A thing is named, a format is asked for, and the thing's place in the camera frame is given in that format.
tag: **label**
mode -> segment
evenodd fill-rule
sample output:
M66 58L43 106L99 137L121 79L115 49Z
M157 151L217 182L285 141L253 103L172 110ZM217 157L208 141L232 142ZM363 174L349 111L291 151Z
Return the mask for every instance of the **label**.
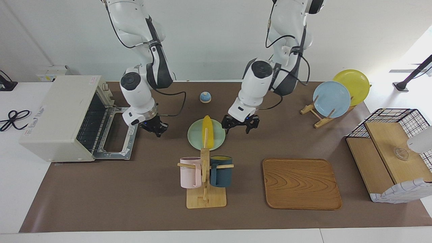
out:
M135 127L129 127L129 129L127 130L127 134L128 135L133 135L135 133Z
M124 151L121 151L120 154L126 156L126 154L130 151L129 148L126 148Z
M90 79L90 81L89 81L89 85L94 85L96 83L97 79L98 79L98 77L92 76L92 79Z
M29 136L30 134L32 134L33 132L33 128L36 127L36 124L39 121L39 118L42 116L42 114L44 113L45 109L46 109L46 105L44 106L40 106L37 113L35 114L35 116L33 117L33 120L29 123L27 130L24 132L25 136Z

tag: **plate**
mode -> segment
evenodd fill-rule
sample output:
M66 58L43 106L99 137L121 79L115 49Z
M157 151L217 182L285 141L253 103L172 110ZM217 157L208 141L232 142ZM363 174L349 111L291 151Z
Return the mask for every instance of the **plate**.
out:
M336 109L330 118L340 117L348 111L351 104L351 96L344 85L336 81L327 81L320 84L314 92L316 110L327 117L333 109Z
M204 147L203 145L203 120L198 120L194 122L187 131L187 139L189 143L196 149L201 150ZM225 141L225 129L222 128L222 125L216 121L212 120L213 124L213 137L214 137L214 147L210 149L210 151L219 148L222 143Z
M356 106L368 97L370 83L366 75L362 72L348 69L344 70L333 78L334 81L343 84L348 89L349 94L353 97L351 106Z

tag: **dark blue mug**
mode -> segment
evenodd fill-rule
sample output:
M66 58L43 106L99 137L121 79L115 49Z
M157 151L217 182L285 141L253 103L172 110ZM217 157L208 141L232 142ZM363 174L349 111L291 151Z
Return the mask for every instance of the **dark blue mug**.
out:
M215 187L229 187L232 181L232 168L217 169L218 165L232 164L232 158L229 156L211 156L210 157L210 184Z

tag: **white cloth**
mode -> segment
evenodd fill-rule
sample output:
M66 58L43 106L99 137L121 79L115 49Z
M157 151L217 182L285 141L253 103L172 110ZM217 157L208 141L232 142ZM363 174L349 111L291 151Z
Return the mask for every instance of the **white cloth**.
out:
M383 194L371 193L373 202L406 203L432 195L432 182L423 178L406 181L390 187Z

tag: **light blue plate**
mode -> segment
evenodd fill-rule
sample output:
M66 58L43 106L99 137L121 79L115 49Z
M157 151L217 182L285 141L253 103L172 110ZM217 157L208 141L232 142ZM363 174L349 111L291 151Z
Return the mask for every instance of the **light blue plate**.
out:
M198 120L194 122L187 131L187 139L189 143L196 149L201 150L204 147L203 145L203 120ZM213 124L213 140L214 146L210 149L210 151L219 148L222 143L225 141L225 129L222 128L220 122L216 120L212 120Z
M313 100L318 96L315 102L316 110L323 116L327 117L333 109L336 109L330 118L340 117L348 111L351 104L349 91L343 84L335 81L327 81L320 84L314 92Z

